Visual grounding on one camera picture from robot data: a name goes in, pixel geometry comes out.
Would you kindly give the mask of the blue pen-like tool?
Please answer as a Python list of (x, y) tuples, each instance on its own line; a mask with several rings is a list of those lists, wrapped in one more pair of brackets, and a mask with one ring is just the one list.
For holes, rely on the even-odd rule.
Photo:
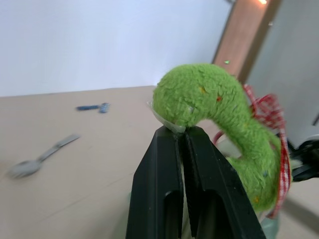
[(99, 105), (77, 106), (75, 109), (77, 111), (98, 110), (99, 113), (105, 114), (109, 111), (109, 107), (109, 103), (102, 103)]

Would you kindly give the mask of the brown wooden door frame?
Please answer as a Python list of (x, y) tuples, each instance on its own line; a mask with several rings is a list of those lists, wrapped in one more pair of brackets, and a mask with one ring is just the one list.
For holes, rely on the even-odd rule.
[(212, 63), (244, 84), (283, 0), (233, 2)]

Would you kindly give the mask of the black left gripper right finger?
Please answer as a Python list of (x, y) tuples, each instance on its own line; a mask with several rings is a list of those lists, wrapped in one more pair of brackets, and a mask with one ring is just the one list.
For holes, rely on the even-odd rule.
[(184, 133), (182, 163), (195, 239), (266, 239), (236, 170), (202, 128)]

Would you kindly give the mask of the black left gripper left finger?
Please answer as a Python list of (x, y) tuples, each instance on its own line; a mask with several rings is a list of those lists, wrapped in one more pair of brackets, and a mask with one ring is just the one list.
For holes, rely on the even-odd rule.
[(133, 177), (125, 239), (179, 239), (183, 182), (175, 135), (165, 126), (154, 133)]

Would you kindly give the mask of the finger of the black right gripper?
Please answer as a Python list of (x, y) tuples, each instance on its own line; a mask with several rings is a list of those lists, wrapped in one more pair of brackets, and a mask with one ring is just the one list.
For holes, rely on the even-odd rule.
[(290, 158), (301, 160), (319, 160), (319, 139), (307, 140), (296, 148), (288, 140)]
[(301, 160), (293, 160), (292, 177), (294, 182), (301, 182), (312, 178), (319, 178), (319, 162), (303, 162)]

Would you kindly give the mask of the green plush wreath toy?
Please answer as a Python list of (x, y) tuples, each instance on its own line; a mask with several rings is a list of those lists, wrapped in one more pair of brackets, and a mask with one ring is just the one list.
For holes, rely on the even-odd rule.
[(184, 64), (167, 72), (153, 92), (157, 119), (176, 132), (214, 122), (240, 152), (227, 158), (255, 212), (275, 218), (292, 182), (284, 112), (277, 97), (258, 98), (225, 69)]

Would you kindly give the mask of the silver metal spoon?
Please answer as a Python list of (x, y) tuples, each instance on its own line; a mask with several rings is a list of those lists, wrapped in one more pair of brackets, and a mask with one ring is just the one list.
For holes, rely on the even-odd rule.
[(60, 150), (67, 144), (79, 139), (80, 136), (72, 134), (61, 141), (54, 144), (50, 149), (41, 154), (36, 160), (23, 161), (14, 165), (8, 172), (8, 176), (13, 179), (23, 178), (36, 173), (41, 167), (43, 162), (48, 159), (55, 152)]

